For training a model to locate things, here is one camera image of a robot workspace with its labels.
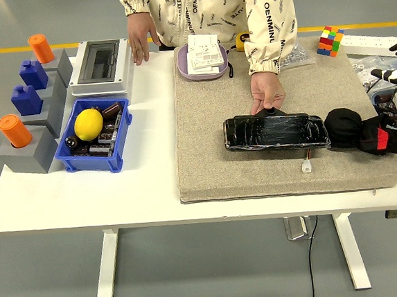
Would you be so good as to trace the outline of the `person's left hand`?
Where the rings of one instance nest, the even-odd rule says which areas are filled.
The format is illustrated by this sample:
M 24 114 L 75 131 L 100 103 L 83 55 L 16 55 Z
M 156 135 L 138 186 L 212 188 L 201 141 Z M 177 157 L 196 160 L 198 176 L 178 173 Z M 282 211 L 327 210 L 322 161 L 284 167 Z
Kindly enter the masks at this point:
M 275 73 L 258 72 L 251 76 L 251 91 L 254 99 L 251 114 L 262 109 L 280 109 L 285 99 L 285 90 Z

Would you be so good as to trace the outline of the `person's right hand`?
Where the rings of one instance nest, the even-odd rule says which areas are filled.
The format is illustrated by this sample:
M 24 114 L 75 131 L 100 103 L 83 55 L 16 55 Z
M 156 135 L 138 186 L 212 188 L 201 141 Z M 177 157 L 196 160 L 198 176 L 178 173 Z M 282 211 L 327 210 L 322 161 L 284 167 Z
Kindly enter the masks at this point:
M 156 26 L 148 12 L 137 12 L 127 16 L 127 32 L 133 61 L 137 66 L 150 59 L 148 37 L 151 37 L 156 46 L 161 46 Z

